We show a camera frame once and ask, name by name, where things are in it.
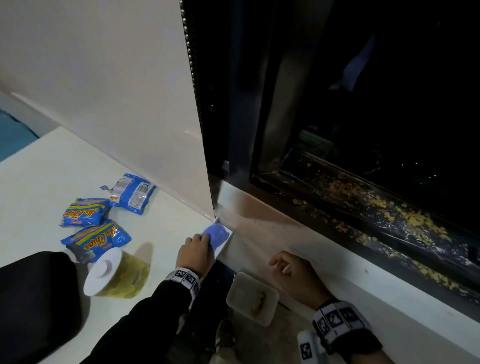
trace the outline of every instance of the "blue floor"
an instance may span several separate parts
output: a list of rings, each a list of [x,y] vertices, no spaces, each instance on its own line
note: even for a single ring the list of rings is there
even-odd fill
[[[0,162],[37,139],[26,125],[0,109]]]

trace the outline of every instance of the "plastic container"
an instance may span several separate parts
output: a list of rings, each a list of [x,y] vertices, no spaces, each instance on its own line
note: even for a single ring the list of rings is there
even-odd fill
[[[145,285],[150,266],[120,248],[104,253],[88,272],[84,284],[87,296],[132,298]]]
[[[278,296],[275,288],[240,272],[228,291],[227,305],[266,327],[272,322]]]

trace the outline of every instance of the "pants leg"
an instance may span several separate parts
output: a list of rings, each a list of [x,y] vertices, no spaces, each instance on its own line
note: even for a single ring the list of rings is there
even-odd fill
[[[232,348],[221,348],[213,354],[210,364],[241,364]]]

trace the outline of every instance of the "shoe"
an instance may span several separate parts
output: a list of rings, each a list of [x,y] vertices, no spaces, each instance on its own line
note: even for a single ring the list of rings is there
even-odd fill
[[[235,330],[233,328],[233,322],[229,318],[224,318],[220,321],[215,336],[215,349],[218,352],[222,348],[234,348],[235,347]]]

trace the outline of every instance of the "white marker wristband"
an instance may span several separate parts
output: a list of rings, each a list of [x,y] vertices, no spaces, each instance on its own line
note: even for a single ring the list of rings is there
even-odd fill
[[[170,272],[164,280],[172,280],[181,283],[190,291],[190,295],[192,296],[192,302],[189,307],[190,309],[200,291],[200,278],[198,278],[197,274],[190,269],[180,267]]]

